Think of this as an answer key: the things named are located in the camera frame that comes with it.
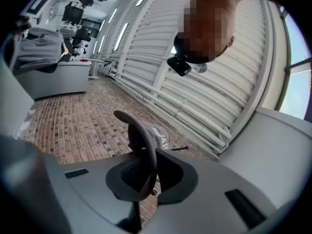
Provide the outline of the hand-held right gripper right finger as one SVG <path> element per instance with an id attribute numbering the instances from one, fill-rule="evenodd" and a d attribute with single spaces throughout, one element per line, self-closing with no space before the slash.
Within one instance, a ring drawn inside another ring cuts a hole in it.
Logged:
<path id="1" fill-rule="evenodd" d="M 207 160 L 157 149 L 161 194 L 143 234 L 274 234 L 294 206 Z"/>

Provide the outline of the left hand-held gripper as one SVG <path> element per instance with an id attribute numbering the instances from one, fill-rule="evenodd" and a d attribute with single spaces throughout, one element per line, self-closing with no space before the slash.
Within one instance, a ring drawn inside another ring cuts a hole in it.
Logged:
<path id="1" fill-rule="evenodd" d="M 51 0 L 31 0 L 23 9 L 24 16 L 40 16 Z"/>

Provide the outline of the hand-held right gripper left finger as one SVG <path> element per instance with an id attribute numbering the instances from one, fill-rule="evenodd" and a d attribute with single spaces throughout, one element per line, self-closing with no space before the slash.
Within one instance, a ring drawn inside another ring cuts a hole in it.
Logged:
<path id="1" fill-rule="evenodd" d="M 61 165 L 0 135 L 0 193 L 23 234 L 145 234 L 139 204 L 154 188 L 156 151 Z"/>

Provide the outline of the grey cap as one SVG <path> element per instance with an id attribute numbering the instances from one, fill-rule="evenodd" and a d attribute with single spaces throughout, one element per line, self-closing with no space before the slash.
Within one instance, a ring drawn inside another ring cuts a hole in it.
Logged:
<path id="1" fill-rule="evenodd" d="M 125 111 L 115 110 L 114 116 L 128 124 L 128 146 L 138 157 L 113 167 L 106 176 L 106 182 L 117 198 L 140 202 L 154 188 L 156 149 L 169 149 L 169 135 L 163 127 L 139 121 Z"/>

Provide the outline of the grey shirt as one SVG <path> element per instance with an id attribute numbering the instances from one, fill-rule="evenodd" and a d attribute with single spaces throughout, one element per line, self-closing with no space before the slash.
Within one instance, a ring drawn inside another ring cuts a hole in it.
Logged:
<path id="1" fill-rule="evenodd" d="M 63 43 L 64 38 L 59 32 L 37 27 L 30 28 L 27 37 L 19 44 L 13 74 L 18 76 L 58 63 L 61 59 Z"/>

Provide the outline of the wooden clothes hanger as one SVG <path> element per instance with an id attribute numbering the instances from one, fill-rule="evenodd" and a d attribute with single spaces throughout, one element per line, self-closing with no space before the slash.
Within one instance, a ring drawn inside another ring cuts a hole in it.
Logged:
<path id="1" fill-rule="evenodd" d="M 62 44 L 62 49 L 63 49 L 63 52 L 61 53 L 61 58 L 63 58 L 64 56 L 71 56 L 72 53 L 72 45 L 71 44 L 66 44 L 66 43 L 63 43 Z"/>

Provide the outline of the white table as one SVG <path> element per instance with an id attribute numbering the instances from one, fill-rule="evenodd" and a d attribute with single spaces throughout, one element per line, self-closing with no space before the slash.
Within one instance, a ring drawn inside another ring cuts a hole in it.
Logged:
<path id="1" fill-rule="evenodd" d="M 98 78 L 98 69 L 103 65 L 103 61 L 98 59 L 90 59 L 90 62 L 91 65 L 88 78 L 96 79 Z"/>

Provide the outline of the row of ceiling light strips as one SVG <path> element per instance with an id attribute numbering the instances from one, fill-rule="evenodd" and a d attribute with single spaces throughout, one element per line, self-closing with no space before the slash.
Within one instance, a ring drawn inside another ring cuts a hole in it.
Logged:
<path id="1" fill-rule="evenodd" d="M 93 50 L 93 58 L 120 56 L 126 35 L 146 0 L 118 0 L 102 22 Z"/>

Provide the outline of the window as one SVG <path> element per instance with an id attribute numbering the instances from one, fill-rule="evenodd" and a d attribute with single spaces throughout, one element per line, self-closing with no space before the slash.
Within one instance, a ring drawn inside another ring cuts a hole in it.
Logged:
<path id="1" fill-rule="evenodd" d="M 311 57 L 304 37 L 291 15 L 285 18 L 290 39 L 290 64 L 297 64 Z M 309 104 L 311 71 L 300 71 L 290 75 L 288 88 L 280 112 L 303 119 Z"/>

